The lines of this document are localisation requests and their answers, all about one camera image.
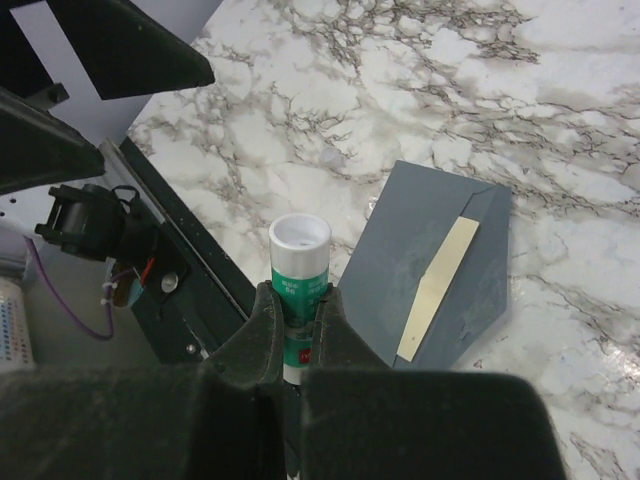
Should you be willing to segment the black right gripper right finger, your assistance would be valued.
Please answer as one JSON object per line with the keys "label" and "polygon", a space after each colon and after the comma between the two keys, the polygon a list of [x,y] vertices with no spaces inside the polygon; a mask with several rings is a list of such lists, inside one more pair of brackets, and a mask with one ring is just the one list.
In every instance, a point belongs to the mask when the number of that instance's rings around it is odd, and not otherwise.
{"label": "black right gripper right finger", "polygon": [[337,288],[316,314],[301,386],[303,479],[557,479],[549,414],[505,374],[393,370],[348,324]]}

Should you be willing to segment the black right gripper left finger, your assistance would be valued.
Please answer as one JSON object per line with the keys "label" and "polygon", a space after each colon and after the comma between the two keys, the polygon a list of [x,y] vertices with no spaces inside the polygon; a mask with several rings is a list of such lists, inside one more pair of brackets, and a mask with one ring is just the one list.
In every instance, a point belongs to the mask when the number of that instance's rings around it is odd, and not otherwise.
{"label": "black right gripper left finger", "polygon": [[5,479],[282,479],[283,317],[249,320],[198,363],[38,368],[1,378]]}

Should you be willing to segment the beige letter paper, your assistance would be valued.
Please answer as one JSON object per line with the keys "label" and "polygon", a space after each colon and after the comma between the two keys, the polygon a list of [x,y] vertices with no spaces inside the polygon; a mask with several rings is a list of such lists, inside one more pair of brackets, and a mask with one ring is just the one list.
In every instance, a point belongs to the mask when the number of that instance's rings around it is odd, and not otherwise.
{"label": "beige letter paper", "polygon": [[459,216],[420,278],[396,351],[412,362],[479,228],[477,220]]}

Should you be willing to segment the green white glue stick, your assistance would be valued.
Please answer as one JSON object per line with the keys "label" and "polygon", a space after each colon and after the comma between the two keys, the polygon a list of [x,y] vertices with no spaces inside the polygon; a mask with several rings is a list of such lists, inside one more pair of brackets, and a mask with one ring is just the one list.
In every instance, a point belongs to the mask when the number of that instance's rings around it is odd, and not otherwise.
{"label": "green white glue stick", "polygon": [[322,218],[291,213],[269,228],[272,285],[284,315],[284,380],[301,383],[310,364],[315,315],[329,283],[331,227]]}

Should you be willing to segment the grey envelope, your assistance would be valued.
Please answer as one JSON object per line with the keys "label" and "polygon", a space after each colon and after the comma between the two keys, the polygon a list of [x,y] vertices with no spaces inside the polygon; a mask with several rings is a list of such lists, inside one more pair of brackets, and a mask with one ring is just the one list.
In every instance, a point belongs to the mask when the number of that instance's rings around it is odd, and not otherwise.
{"label": "grey envelope", "polygon": [[505,314],[511,206],[506,186],[395,163],[338,284],[384,363],[448,369]]}

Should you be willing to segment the white glue stick cap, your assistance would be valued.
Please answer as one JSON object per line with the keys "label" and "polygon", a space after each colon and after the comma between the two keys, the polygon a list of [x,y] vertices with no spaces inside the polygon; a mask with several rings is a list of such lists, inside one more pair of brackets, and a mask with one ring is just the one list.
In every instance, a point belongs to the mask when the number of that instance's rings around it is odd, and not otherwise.
{"label": "white glue stick cap", "polygon": [[335,147],[325,147],[319,159],[323,166],[333,171],[338,171],[344,166],[344,156]]}

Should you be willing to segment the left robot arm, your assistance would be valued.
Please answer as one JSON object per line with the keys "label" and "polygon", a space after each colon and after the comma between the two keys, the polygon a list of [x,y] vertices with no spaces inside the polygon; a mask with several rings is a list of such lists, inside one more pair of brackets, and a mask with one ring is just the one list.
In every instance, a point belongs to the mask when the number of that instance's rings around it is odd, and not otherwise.
{"label": "left robot arm", "polygon": [[1,5],[1,268],[18,273],[26,239],[123,228],[112,197],[58,200],[95,184],[151,96],[213,84],[193,41],[215,1],[5,1]]}

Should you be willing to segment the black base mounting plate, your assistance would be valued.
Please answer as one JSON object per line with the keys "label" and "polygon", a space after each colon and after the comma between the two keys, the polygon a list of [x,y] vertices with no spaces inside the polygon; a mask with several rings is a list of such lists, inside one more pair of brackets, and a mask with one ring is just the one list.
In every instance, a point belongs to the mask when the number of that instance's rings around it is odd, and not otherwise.
{"label": "black base mounting plate", "polygon": [[255,288],[131,139],[100,151],[106,184],[134,188],[158,234],[133,314],[161,363],[200,362],[248,320]]}

